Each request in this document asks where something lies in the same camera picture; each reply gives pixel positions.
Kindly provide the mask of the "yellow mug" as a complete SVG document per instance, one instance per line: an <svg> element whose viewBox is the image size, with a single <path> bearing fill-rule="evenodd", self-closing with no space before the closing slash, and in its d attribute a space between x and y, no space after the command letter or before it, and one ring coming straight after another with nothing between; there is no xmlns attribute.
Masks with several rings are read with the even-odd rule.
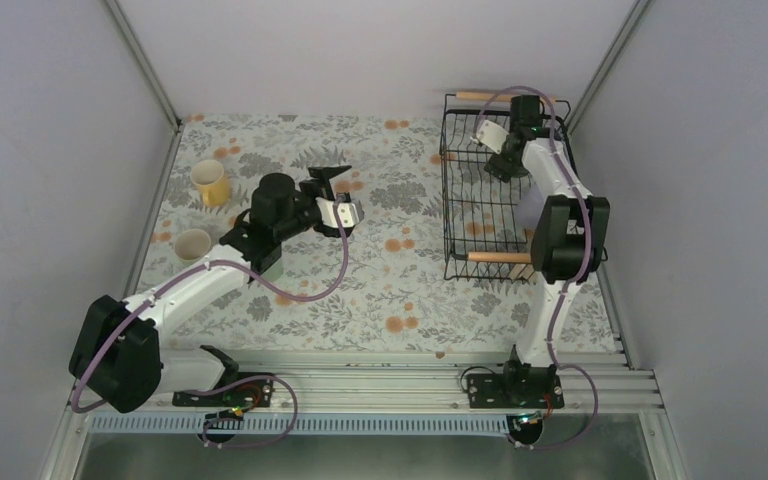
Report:
<svg viewBox="0 0 768 480"><path fill-rule="evenodd" d="M190 180L206 207L220 207L231 198L232 187L227 172L218 160L203 160L190 170Z"/></svg>

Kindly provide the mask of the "light green mug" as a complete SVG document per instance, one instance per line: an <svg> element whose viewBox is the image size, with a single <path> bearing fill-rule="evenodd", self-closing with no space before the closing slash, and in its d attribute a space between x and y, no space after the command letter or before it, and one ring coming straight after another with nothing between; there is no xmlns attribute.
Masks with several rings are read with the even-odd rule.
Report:
<svg viewBox="0 0 768 480"><path fill-rule="evenodd" d="M173 253L183 265L191 265L204 257L212 248L210 235L202 229L181 232L173 242Z"/></svg>

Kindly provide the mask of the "lavender plastic tumbler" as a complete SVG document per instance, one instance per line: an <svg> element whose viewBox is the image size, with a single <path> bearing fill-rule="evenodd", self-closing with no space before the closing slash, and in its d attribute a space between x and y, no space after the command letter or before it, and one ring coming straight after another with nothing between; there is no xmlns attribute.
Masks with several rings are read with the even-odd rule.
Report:
<svg viewBox="0 0 768 480"><path fill-rule="evenodd" d="M520 198L514 208L515 223L519 228L534 230L540 220L545 197L537 185L532 185Z"/></svg>

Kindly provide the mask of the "green plastic tumbler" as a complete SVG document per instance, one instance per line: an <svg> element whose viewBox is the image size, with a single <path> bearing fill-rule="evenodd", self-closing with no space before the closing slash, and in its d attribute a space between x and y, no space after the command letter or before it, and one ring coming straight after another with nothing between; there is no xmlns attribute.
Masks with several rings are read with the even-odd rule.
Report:
<svg viewBox="0 0 768 480"><path fill-rule="evenodd" d="M283 275L284 267L280 251L273 252L263 262L261 276L270 283L275 283Z"/></svg>

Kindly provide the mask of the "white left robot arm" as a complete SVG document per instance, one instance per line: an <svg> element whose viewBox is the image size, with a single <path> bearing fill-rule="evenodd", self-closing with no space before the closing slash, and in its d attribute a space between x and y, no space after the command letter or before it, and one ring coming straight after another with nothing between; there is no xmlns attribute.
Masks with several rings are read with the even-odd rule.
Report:
<svg viewBox="0 0 768 480"><path fill-rule="evenodd" d="M156 394L176 392L204 396L215 405L230 402L238 391L236 363L214 347L170 349L167 338L218 298L252 282L302 303L334 292L348 270L348 238L364 217L360 202L332 187L332 179L349 169L311 167L301 182L284 173L263 176L249 207L205 255L142 293L93 301L68 364L75 379L71 409L86 413L109 405L129 413ZM309 230L340 239L342 262L323 292L294 295L265 275L279 262L283 243Z"/></svg>

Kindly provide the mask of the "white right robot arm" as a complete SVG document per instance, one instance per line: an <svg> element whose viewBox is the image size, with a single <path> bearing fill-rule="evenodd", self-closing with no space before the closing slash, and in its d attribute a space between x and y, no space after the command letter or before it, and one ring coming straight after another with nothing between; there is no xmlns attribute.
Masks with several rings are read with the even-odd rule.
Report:
<svg viewBox="0 0 768 480"><path fill-rule="evenodd" d="M563 323L602 261L610 203L578 178L552 100L533 87L514 86L505 92L511 97L508 125L480 117L473 139L491 152L485 165L489 175L508 182L527 173L539 195L541 210L530 250L538 275L536 296L514 352L530 367L557 366L555 343Z"/></svg>

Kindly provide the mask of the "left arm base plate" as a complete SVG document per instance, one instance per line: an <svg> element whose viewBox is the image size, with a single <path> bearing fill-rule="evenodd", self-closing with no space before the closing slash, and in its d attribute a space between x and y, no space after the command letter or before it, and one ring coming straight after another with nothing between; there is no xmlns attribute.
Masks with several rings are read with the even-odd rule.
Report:
<svg viewBox="0 0 768 480"><path fill-rule="evenodd" d="M216 389L221 392L210 395L175 392L172 405L241 410L265 408L270 406L274 381L267 373L237 372L221 379L214 387Z"/></svg>

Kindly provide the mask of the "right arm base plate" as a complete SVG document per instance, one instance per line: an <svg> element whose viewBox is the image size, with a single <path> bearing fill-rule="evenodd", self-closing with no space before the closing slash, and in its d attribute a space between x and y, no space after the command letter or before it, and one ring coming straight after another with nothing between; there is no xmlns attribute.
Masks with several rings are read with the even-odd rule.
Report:
<svg viewBox="0 0 768 480"><path fill-rule="evenodd" d="M465 382L473 409L562 409L566 405L560 378L548 369L518 378L470 372Z"/></svg>

